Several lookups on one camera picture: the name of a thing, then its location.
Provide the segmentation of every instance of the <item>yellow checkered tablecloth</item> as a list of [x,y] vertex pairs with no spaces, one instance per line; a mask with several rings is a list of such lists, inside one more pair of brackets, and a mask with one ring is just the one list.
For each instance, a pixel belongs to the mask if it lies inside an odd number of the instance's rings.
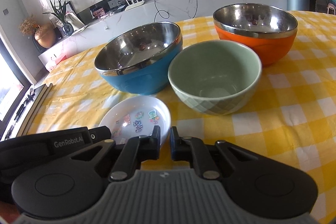
[[[169,108],[181,136],[213,144],[224,139],[261,155],[300,168],[316,181],[319,197],[312,215],[321,223],[336,216],[336,17],[292,12],[299,22],[291,51],[264,68],[258,90],[236,113],[203,115],[179,101],[170,86],[155,95]],[[178,22],[184,47],[218,39],[212,17]],[[52,88],[29,134],[97,127],[115,104],[128,98],[94,69],[103,45],[61,62],[46,78]],[[170,160],[169,144],[146,169],[181,168]]]

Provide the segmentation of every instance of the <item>orange bowl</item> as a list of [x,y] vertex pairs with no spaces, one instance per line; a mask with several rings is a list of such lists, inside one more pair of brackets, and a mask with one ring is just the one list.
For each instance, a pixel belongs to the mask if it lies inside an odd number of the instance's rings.
[[213,14],[220,39],[252,48],[263,66],[283,58],[297,34],[297,20],[290,13],[263,4],[234,4]]

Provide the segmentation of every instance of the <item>green bowl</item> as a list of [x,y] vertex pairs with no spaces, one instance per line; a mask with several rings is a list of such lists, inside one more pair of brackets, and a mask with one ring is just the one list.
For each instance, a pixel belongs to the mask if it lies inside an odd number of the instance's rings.
[[237,111],[255,93],[262,64],[249,47],[227,40],[194,44],[170,63],[169,82],[195,111],[225,115]]

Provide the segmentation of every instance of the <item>blue bowl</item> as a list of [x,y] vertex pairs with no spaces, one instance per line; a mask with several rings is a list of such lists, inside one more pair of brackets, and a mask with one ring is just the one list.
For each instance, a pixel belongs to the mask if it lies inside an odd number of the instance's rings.
[[168,84],[168,67],[182,50],[182,34],[172,22],[150,23],[114,38],[97,55],[94,66],[111,86],[149,95]]

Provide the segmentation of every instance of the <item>gold vase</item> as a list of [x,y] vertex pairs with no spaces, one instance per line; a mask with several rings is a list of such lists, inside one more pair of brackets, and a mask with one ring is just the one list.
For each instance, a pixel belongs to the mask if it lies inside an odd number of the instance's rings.
[[56,34],[51,23],[42,25],[36,30],[36,41],[44,48],[50,48],[56,42]]

